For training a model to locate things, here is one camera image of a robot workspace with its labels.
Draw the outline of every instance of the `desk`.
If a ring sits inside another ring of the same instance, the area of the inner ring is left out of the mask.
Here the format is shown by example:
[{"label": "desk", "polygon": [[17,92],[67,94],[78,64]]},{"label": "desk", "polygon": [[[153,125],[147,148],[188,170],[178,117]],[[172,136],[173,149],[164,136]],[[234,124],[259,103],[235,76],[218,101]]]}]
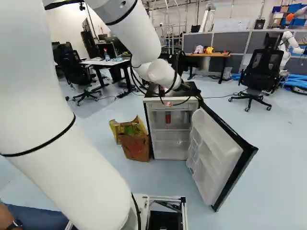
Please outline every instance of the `desk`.
[{"label": "desk", "polygon": [[101,86],[94,89],[94,90],[99,90],[99,89],[109,85],[109,84],[104,83],[104,80],[103,80],[101,73],[99,71],[100,69],[110,68],[110,67],[115,67],[115,66],[117,66],[118,68],[122,68],[124,70],[127,88],[128,88],[128,91],[130,92],[131,91],[131,82],[130,82],[130,78],[129,78],[129,74],[128,74],[128,70],[127,70],[129,62],[130,62],[130,60],[122,60],[122,61],[103,61],[103,60],[101,60],[101,61],[99,61],[96,58],[94,58],[94,60],[91,59],[91,60],[88,60],[88,61],[83,61],[80,64],[82,64],[82,65],[93,65],[94,69],[96,70],[96,74],[97,74],[97,77],[99,79]]},{"label": "desk", "polygon": [[[224,75],[224,70],[226,67],[226,61],[227,58],[231,57],[231,52],[227,52],[227,53],[220,53],[220,52],[215,52],[212,54],[188,54],[188,57],[212,57],[212,58],[223,58],[223,67],[222,67],[222,71],[221,71],[221,77],[219,79],[219,84],[222,83],[223,81],[223,75]],[[188,80],[192,79],[192,67],[190,67],[190,76],[188,78]]]}]

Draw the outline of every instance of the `brown paper bag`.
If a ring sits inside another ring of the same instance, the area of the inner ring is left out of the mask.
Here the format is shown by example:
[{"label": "brown paper bag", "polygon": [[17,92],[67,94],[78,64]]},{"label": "brown paper bag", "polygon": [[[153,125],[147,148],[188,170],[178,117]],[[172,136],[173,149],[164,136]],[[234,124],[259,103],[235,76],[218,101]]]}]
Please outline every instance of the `brown paper bag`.
[{"label": "brown paper bag", "polygon": [[147,135],[120,135],[119,140],[128,159],[149,162],[149,141]]}]

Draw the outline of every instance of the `person's hand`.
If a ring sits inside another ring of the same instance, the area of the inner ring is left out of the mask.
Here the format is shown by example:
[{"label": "person's hand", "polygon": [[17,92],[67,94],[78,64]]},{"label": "person's hand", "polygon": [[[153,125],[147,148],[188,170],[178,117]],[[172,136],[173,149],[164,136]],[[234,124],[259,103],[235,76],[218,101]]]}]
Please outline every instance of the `person's hand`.
[{"label": "person's hand", "polygon": [[6,230],[14,221],[13,215],[10,213],[5,204],[0,204],[0,230]]}]

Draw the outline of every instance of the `water bottle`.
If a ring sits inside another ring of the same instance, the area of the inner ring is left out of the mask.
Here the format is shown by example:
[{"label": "water bottle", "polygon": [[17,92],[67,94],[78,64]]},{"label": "water bottle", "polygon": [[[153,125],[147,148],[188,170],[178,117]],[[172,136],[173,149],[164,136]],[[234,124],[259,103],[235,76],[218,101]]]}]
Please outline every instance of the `water bottle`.
[{"label": "water bottle", "polygon": [[107,54],[107,52],[106,52],[107,49],[104,49],[104,51],[105,51],[105,61],[111,60],[109,54]]}]

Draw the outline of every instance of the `white desk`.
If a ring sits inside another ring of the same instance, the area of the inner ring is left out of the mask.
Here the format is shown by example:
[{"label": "white desk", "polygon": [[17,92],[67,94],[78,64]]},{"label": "white desk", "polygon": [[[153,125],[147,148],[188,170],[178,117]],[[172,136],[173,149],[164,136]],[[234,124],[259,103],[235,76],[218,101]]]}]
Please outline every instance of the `white desk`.
[{"label": "white desk", "polygon": [[98,60],[88,60],[88,61],[83,61],[81,62],[81,64],[84,65],[98,65],[98,66],[115,66],[118,65],[120,63],[124,63],[126,61],[130,61],[130,60],[122,60],[122,61],[98,61]]},{"label": "white desk", "polygon": [[101,73],[99,71],[100,69],[102,69],[102,68],[111,68],[111,67],[117,66],[118,69],[115,69],[115,70],[114,70],[114,68],[110,69],[110,73],[111,73],[112,78],[114,80],[113,83],[115,83],[115,82],[117,82],[117,81],[122,79],[121,73],[120,73],[120,68],[122,68],[124,70],[128,91],[131,91],[131,82],[130,82],[130,78],[129,78],[129,74],[128,74],[128,70],[127,70],[128,62],[129,61],[130,60],[103,61],[103,60],[99,60],[99,58],[96,57],[96,58],[93,58],[93,59],[88,60],[88,61],[80,62],[80,64],[82,64],[82,65],[93,65],[94,69],[96,70],[96,74],[97,74],[97,77],[98,77],[100,85],[101,85],[101,87],[99,87],[99,88],[102,88],[102,87],[105,87],[105,86],[109,85],[109,84],[105,84],[104,83],[104,81],[102,79],[102,76],[101,76]]}]

